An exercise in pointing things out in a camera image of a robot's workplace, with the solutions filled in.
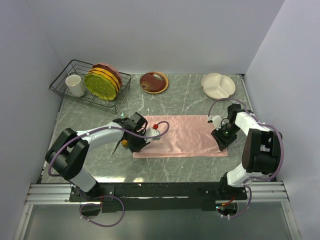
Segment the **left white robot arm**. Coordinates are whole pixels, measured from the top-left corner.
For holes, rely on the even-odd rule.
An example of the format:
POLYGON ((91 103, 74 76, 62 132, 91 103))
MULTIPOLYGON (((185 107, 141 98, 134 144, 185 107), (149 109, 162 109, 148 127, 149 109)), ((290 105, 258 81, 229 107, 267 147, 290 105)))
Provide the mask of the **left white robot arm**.
POLYGON ((103 145, 119 145, 126 141, 131 152, 137 153, 159 134, 157 129, 147 126, 148 121, 136 112, 131 118, 117 118, 90 130, 66 128, 45 155, 49 164, 48 175, 62 177, 78 187, 86 200, 94 201, 101 195, 101 190, 98 181, 84 168, 88 152, 103 145))

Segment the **pink satin napkin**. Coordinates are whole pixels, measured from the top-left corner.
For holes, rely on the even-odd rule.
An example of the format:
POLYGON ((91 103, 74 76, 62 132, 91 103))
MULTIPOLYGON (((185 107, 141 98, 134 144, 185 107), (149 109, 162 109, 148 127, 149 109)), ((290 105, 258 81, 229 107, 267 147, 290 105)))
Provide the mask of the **pink satin napkin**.
POLYGON ((168 132, 160 140, 152 140, 134 158, 225 157, 211 135, 215 130, 206 115, 149 115, 144 117, 151 127, 160 121, 169 123, 168 132))

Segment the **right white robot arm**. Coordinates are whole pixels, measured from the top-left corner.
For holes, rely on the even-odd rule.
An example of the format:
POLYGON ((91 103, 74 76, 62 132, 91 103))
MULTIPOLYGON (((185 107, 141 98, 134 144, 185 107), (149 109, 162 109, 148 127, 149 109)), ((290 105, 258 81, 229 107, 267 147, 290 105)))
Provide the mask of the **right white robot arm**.
POLYGON ((241 198, 246 192, 245 183, 250 180, 274 179, 282 166, 284 151, 282 134, 257 120, 252 111, 240 104, 229 105, 225 119, 227 122, 223 123, 224 119, 219 115, 207 116, 207 122, 215 127, 211 135, 221 152, 237 140, 239 131, 246 136, 241 163, 219 181, 217 194, 228 200, 234 195, 241 198))

